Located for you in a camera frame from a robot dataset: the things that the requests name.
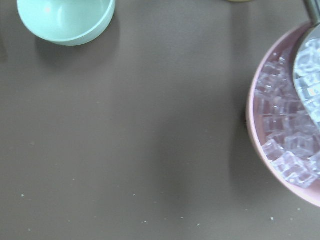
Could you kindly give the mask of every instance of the bowl rim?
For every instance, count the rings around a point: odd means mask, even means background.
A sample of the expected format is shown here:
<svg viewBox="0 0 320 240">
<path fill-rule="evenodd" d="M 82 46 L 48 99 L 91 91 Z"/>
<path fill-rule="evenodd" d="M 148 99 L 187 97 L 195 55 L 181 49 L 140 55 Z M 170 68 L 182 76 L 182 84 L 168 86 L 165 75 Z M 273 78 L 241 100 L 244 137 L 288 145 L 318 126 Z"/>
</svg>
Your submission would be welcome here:
<svg viewBox="0 0 320 240">
<path fill-rule="evenodd" d="M 263 148 L 260 144 L 260 140 L 258 137 L 257 129 L 256 129 L 256 123 L 255 123 L 255 116 L 254 116 L 254 97 L 255 97 L 255 89 L 257 86 L 258 77 L 260 76 L 260 73 L 271 56 L 271 54 L 276 50 L 276 48 L 281 45 L 285 40 L 287 40 L 288 37 L 290 37 L 292 34 L 296 32 L 302 32 L 304 34 L 309 28 L 310 23 L 304 23 L 301 24 L 298 27 L 293 28 L 292 30 L 285 33 L 283 36 L 281 36 L 274 44 L 273 46 L 268 50 L 268 52 L 263 57 L 262 61 L 260 62 L 255 75 L 253 77 L 253 81 L 249 90 L 249 94 L 247 97 L 247 103 L 246 103 L 246 124 L 248 133 L 250 136 L 251 143 L 257 152 L 260 159 L 263 161 L 264 165 L 271 171 L 271 173 L 279 180 L 279 182 L 284 185 L 287 189 L 289 189 L 292 193 L 299 196 L 303 200 L 320 207 L 320 197 L 318 199 L 315 197 L 317 193 L 310 189 L 304 189 L 298 186 L 295 186 L 293 184 L 288 183 L 286 180 L 283 179 L 283 177 L 272 167 L 269 160 L 267 159 Z"/>
<path fill-rule="evenodd" d="M 22 10 L 19 7 L 19 2 L 20 1 L 25 1 L 25 0 L 17 0 L 16 4 L 17 4 L 17 9 L 18 9 L 18 13 L 20 15 L 20 18 L 23 22 L 23 24 L 26 26 L 26 28 L 32 32 L 34 35 L 38 36 L 41 39 L 47 40 L 49 42 L 55 42 L 55 43 L 67 43 L 67 42 L 72 42 L 74 40 L 78 40 L 81 39 L 84 36 L 89 35 L 91 32 L 93 32 L 96 28 L 98 28 L 103 21 L 109 16 L 109 15 L 113 15 L 114 11 L 113 11 L 113 6 L 116 4 L 116 0 L 109 0 L 109 5 L 105 11 L 105 13 L 103 14 L 103 16 L 100 18 L 100 20 L 93 26 L 91 27 L 89 30 L 85 31 L 84 33 L 81 33 L 80 35 L 74 36 L 74 37 L 69 37 L 69 38 L 48 38 L 46 36 L 42 36 L 41 34 L 35 34 L 34 31 L 32 30 L 32 28 L 30 27 L 30 25 L 28 25 L 28 23 L 24 20 L 23 14 L 22 14 Z"/>
</svg>

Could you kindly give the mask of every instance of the gray table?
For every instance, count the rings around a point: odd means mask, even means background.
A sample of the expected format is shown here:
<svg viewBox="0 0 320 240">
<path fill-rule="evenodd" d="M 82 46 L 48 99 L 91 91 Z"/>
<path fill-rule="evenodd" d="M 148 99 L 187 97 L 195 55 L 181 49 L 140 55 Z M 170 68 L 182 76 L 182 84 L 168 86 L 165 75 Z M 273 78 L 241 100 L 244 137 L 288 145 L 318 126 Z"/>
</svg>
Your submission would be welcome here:
<svg viewBox="0 0 320 240">
<path fill-rule="evenodd" d="M 119 0 L 63 47 L 0 1 L 0 239 L 318 240 L 320 209 L 244 116 L 264 54 L 307 19 L 301 0 Z"/>
</svg>

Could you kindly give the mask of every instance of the light green bowl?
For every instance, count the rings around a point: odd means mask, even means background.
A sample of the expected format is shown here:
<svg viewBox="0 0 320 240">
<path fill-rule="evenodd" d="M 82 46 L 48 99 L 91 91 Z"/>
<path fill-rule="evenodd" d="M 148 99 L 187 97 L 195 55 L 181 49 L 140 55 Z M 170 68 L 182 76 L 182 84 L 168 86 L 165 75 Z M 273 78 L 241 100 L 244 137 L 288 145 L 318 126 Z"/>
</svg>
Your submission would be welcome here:
<svg viewBox="0 0 320 240">
<path fill-rule="evenodd" d="M 17 0 L 24 25 L 55 44 L 76 46 L 97 38 L 109 25 L 116 0 Z"/>
</svg>

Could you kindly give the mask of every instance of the pink bowl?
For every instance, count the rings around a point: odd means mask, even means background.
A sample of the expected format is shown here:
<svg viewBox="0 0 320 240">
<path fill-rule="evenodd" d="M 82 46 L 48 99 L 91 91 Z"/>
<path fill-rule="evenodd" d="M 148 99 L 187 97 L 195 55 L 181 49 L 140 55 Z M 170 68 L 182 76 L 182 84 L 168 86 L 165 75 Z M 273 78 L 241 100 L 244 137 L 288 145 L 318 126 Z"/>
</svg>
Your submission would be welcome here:
<svg viewBox="0 0 320 240">
<path fill-rule="evenodd" d="M 317 180 L 309 188 L 300 188 L 298 186 L 292 185 L 286 182 L 281 175 L 273 168 L 269 160 L 267 159 L 262 145 L 266 143 L 266 135 L 263 129 L 263 117 L 257 113 L 257 99 L 255 98 L 255 89 L 257 86 L 257 81 L 259 79 L 260 73 L 266 62 L 272 61 L 276 53 L 281 53 L 287 48 L 291 48 L 294 51 L 294 46 L 298 43 L 299 38 L 310 28 L 310 24 L 304 24 L 292 31 L 287 32 L 282 36 L 268 51 L 268 53 L 263 58 L 260 63 L 255 76 L 253 78 L 253 83 L 250 88 L 247 106 L 246 106 L 246 119 L 249 135 L 255 150 L 258 155 L 273 173 L 273 175 L 290 191 L 298 195 L 300 198 L 306 200 L 307 202 L 320 207 L 320 181 Z"/>
</svg>

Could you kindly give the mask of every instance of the metal handle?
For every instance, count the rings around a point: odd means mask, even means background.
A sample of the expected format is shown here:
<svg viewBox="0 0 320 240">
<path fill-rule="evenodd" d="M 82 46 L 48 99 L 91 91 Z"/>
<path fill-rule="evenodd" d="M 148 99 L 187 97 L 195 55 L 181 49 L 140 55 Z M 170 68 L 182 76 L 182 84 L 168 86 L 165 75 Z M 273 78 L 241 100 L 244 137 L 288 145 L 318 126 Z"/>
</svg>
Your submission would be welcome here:
<svg viewBox="0 0 320 240">
<path fill-rule="evenodd" d="M 320 0 L 304 0 L 312 25 L 320 24 Z"/>
</svg>

